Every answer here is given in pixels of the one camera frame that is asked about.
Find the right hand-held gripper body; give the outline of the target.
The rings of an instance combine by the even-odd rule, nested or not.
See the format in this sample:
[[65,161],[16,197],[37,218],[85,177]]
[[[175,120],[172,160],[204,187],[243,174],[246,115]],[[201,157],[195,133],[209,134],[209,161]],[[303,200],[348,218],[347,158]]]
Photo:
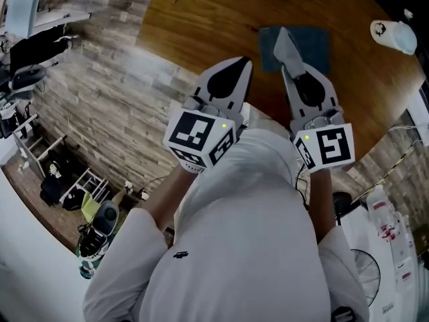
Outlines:
[[293,144],[310,173],[355,161],[353,130],[340,109],[291,122]]

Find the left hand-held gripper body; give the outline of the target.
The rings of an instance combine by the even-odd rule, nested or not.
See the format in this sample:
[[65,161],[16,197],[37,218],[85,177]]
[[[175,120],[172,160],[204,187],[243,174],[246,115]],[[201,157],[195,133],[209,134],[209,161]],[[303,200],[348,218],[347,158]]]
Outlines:
[[181,167],[198,174],[213,168],[238,140],[241,119],[229,119],[218,108],[189,96],[183,105],[170,109],[164,145]]

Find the dark blue notebook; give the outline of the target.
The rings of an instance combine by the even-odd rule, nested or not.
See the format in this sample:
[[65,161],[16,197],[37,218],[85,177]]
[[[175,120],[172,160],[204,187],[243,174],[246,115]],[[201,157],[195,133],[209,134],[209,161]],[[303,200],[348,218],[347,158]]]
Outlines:
[[[259,28],[259,46],[261,51],[262,69],[265,72],[280,70],[280,62],[273,54],[280,29],[279,25]],[[291,34],[305,63],[313,66],[324,75],[330,72],[330,46],[327,30],[311,26],[285,26]]]

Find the person's right forearm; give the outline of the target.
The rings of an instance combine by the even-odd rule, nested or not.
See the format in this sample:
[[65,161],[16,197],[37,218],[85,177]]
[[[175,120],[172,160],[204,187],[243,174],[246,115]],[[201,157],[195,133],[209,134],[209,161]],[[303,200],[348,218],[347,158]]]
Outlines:
[[330,170],[324,169],[310,174],[310,202],[308,213],[313,224],[318,244],[336,227],[332,193]]

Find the person's left forearm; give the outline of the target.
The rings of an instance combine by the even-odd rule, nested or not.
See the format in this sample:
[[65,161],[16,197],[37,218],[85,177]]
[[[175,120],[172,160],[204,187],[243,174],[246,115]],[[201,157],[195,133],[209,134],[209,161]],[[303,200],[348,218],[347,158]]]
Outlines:
[[144,209],[153,217],[160,231],[164,232],[169,226],[196,177],[196,173],[177,166],[150,195]]

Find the person's light trousers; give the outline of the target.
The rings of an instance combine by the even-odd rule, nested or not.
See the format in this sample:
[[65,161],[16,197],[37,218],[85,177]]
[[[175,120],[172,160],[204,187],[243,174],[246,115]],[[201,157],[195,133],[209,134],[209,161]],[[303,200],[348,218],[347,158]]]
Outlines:
[[244,118],[244,125],[250,129],[266,129],[283,138],[290,138],[290,133],[284,126],[251,104],[244,103],[241,114]]

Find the black standing fan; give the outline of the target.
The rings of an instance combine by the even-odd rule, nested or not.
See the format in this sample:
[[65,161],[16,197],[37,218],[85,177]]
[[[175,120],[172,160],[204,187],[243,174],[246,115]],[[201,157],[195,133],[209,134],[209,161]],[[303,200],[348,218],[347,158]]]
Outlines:
[[358,278],[370,307],[379,292],[381,284],[381,270],[377,260],[371,254],[371,224],[367,210],[353,203],[349,193],[337,192],[333,194],[334,212],[339,225],[343,226],[347,241],[351,247]]

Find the clear plastic bottle red label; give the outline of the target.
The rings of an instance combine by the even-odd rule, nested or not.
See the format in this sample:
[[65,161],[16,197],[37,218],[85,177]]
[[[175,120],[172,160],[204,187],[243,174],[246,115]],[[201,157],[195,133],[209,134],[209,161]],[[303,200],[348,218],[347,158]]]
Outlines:
[[372,223],[382,230],[395,227],[395,208],[381,184],[376,185],[367,195],[366,204]]

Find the white printed cup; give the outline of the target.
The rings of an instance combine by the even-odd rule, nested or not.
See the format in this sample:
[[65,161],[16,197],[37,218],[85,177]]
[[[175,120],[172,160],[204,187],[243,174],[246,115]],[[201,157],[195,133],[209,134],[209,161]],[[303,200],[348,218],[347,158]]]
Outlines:
[[417,37],[412,28],[402,21],[374,20],[370,25],[371,37],[380,45],[413,55]]

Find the person's white shirt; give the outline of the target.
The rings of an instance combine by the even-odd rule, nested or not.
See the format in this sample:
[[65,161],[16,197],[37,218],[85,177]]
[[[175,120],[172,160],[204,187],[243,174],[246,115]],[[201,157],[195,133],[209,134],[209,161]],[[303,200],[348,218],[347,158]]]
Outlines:
[[130,210],[85,294],[84,322],[369,322],[343,229],[318,244],[289,139],[247,129],[197,174],[169,226]]

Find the grey rounded device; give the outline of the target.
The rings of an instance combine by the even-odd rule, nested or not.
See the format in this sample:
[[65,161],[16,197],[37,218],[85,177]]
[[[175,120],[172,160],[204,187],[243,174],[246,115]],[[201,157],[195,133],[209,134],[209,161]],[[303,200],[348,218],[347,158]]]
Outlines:
[[119,208],[112,201],[105,201],[95,213],[92,227],[104,236],[110,236],[116,228],[119,218]]

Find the white metal rack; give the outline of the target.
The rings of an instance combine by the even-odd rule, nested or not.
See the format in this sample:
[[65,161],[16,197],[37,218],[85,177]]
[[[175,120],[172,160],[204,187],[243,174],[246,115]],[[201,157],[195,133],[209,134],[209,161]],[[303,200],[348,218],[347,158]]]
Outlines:
[[62,195],[60,198],[61,205],[64,202],[64,198],[74,190],[83,190],[85,193],[90,193],[93,199],[101,203],[110,194],[109,181],[105,178],[101,178],[93,173],[90,168],[87,168],[83,174],[72,184],[72,186]]

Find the yellow green paper bag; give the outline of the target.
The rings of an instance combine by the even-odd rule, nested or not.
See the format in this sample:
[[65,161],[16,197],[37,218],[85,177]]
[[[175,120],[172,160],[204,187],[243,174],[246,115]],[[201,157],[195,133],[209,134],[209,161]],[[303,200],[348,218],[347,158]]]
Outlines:
[[93,199],[92,195],[90,193],[85,193],[81,205],[81,212],[87,222],[92,221],[99,207],[100,204]]

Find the black bag white print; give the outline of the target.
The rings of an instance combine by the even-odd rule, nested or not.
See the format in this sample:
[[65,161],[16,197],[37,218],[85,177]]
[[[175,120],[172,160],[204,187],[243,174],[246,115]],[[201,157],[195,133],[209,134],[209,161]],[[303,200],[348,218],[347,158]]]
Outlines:
[[64,198],[62,208],[67,211],[75,211],[75,210],[81,209],[84,196],[85,196],[85,192],[83,190],[77,189],[77,190],[71,191]]

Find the black and white equipment case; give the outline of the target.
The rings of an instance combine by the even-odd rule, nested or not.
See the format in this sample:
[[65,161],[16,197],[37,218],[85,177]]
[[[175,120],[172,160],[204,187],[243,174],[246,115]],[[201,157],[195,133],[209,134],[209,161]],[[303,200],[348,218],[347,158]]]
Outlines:
[[107,241],[107,236],[90,226],[80,235],[78,249],[83,258],[97,255]]

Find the black backpack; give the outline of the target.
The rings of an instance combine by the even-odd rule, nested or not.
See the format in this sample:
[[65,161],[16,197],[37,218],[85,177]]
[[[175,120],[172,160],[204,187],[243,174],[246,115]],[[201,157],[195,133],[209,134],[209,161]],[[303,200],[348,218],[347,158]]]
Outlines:
[[48,206],[56,205],[70,178],[70,163],[62,160],[53,161],[49,166],[48,174],[41,183],[40,198]]

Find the grey office chair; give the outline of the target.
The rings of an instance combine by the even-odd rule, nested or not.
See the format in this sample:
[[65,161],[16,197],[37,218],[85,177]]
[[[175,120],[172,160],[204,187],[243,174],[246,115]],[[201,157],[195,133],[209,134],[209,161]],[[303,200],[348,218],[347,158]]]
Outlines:
[[15,71],[13,78],[9,82],[12,91],[29,90],[41,81],[46,75],[46,67],[40,64],[25,66]]

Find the white desk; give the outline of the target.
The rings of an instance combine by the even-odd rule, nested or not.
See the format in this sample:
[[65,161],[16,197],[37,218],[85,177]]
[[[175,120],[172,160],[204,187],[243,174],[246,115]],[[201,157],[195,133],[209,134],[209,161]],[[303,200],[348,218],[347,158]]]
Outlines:
[[21,38],[29,38],[53,27],[90,18],[89,13],[67,9],[38,11],[40,0],[6,0],[4,30]]

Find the white shelf frame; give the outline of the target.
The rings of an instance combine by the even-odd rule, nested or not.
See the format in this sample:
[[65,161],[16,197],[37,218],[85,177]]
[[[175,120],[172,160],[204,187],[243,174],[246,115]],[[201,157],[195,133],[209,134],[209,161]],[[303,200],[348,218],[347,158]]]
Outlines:
[[12,136],[24,160],[23,169],[30,168],[43,179],[46,173],[42,167],[42,162],[48,158],[50,150],[64,143],[67,136],[63,134],[53,142],[49,142],[48,139],[42,135],[38,119],[39,115],[37,113],[32,114],[13,131]]

